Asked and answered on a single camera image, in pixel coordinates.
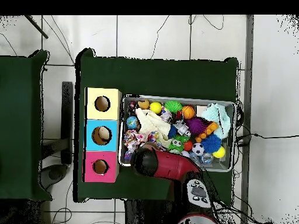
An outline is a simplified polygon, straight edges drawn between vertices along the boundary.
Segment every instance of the yellow ball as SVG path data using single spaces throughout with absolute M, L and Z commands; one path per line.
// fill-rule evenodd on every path
M 159 102 L 153 102 L 149 105 L 149 109 L 155 114 L 159 114 L 162 110 L 162 105 Z
M 225 155 L 225 149 L 221 146 L 220 149 L 212 153 L 212 155 L 216 158 L 222 158 Z

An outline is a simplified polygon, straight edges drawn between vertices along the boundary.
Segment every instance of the stacked cube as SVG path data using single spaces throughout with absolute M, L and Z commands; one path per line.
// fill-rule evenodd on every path
M 83 182 L 114 183 L 119 173 L 119 115 L 117 89 L 85 89 Z

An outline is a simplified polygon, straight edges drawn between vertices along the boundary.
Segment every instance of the dark green table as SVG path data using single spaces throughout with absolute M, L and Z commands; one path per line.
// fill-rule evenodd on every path
M 166 61 L 128 58 L 97 58 L 84 49 L 76 58 L 74 200 L 128 198 L 166 200 L 170 181 L 139 176 L 121 167 L 115 183 L 82 182 L 84 141 L 84 89 L 115 88 L 125 94 L 181 97 L 235 102 L 238 61 Z M 231 203 L 232 171 L 204 172 L 212 179 L 219 199 Z
M 41 69 L 47 51 L 0 56 L 0 199 L 51 200 L 39 184 Z

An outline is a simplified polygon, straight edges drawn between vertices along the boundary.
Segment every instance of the blue box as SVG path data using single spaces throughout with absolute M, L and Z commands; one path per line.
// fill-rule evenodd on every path
M 111 140 L 105 145 L 98 145 L 92 140 L 92 133 L 96 127 L 107 127 L 111 130 Z M 115 151 L 118 150 L 119 121 L 117 120 L 87 120 L 86 151 Z

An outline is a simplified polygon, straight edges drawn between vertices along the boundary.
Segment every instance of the pink box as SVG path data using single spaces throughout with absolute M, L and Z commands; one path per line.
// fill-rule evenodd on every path
M 97 160 L 104 160 L 108 170 L 104 174 L 98 174 L 93 169 L 93 163 Z M 114 183 L 119 173 L 117 152 L 113 151 L 86 151 L 85 176 L 83 182 Z

